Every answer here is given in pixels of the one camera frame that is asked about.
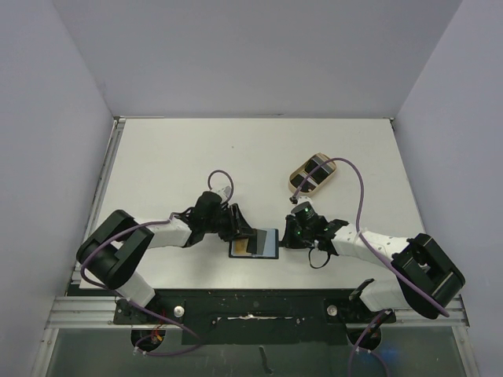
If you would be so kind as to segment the gold VIP credit card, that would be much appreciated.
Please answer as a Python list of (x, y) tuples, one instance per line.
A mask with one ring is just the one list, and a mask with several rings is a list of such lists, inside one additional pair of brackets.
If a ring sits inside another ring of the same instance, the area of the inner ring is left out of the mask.
[(239, 239), (232, 242), (231, 255), (243, 257), (248, 255), (248, 239)]

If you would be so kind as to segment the black leather card holder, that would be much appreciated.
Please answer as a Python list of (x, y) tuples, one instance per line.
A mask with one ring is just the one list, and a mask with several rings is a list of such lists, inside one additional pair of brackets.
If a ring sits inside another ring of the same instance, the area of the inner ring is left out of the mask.
[(251, 255), (236, 257), (231, 255), (232, 242), (229, 244), (230, 258), (250, 258), (250, 259), (279, 259), (279, 232), (277, 229), (264, 229), (267, 231), (266, 244), (263, 255)]

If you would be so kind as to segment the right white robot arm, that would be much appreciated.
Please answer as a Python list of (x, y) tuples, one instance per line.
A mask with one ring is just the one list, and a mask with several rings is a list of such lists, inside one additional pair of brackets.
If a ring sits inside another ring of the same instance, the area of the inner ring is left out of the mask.
[(318, 249), (332, 256), (357, 258), (392, 272), (390, 280), (375, 280), (360, 287), (350, 301), (352, 316), (367, 321), (382, 309), (409, 307), (434, 320), (466, 283), (439, 244), (428, 234), (413, 238), (385, 236), (358, 229), (348, 221), (327, 221), (308, 202), (300, 203), (285, 217), (280, 246)]

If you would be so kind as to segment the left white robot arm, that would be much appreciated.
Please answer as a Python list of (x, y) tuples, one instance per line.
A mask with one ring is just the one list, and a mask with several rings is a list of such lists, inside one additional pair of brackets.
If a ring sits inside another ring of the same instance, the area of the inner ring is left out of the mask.
[(148, 249), (192, 247), (207, 234), (224, 242), (256, 236), (239, 206), (228, 203), (230, 193), (229, 187), (205, 191), (194, 206), (166, 220), (140, 223), (124, 210), (113, 211), (77, 251), (83, 281), (133, 303), (131, 311), (141, 322), (154, 321), (160, 303), (155, 289), (137, 272)]

